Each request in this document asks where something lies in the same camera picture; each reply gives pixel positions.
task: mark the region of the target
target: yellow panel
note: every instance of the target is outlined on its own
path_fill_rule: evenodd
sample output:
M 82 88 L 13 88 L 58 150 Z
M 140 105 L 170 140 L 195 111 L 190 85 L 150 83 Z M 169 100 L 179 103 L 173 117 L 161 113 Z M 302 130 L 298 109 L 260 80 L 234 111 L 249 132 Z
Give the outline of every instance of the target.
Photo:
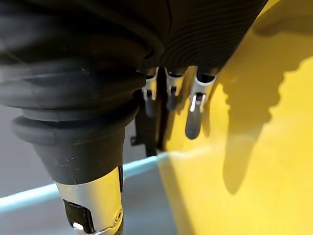
M 193 141 L 192 74 L 159 166 L 180 233 L 313 235 L 313 0 L 269 2 Z

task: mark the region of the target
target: black rubber cover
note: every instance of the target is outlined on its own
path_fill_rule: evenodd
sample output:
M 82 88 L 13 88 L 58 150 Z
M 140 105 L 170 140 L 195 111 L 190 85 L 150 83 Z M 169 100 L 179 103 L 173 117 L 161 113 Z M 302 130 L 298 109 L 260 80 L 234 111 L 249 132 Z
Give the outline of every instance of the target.
M 136 69 L 151 48 L 122 24 L 65 2 L 0 2 L 0 103 L 23 109 L 13 131 L 54 181 L 73 185 L 122 165 L 125 126 L 138 109 L 133 91 L 145 84 Z

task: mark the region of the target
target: robotic hand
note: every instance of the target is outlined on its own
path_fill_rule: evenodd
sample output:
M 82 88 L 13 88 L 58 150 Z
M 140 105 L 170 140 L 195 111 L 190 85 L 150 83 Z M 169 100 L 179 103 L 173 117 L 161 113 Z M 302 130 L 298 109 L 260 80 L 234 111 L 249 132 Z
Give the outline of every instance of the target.
M 0 2 L 0 103 L 22 109 L 12 129 L 33 144 L 79 234 L 122 234 L 125 126 L 138 109 L 133 91 L 144 87 L 148 106 L 154 101 L 157 69 L 151 68 L 167 68 L 170 110 L 185 68 L 210 68 L 192 90 L 190 112 L 201 112 L 205 83 L 215 79 L 265 3 Z M 192 139 L 197 128 L 190 133 Z

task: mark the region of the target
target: black bellows cover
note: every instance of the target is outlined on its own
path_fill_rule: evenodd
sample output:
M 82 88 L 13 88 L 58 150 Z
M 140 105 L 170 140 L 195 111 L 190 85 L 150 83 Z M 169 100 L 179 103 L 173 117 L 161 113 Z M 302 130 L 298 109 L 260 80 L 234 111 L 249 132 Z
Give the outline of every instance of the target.
M 220 69 L 236 50 L 267 0 L 169 2 L 173 10 L 173 25 L 165 38 L 165 52 L 157 58 L 145 60 L 143 67 L 202 65 Z M 174 25 L 175 17 L 180 19 L 177 25 Z

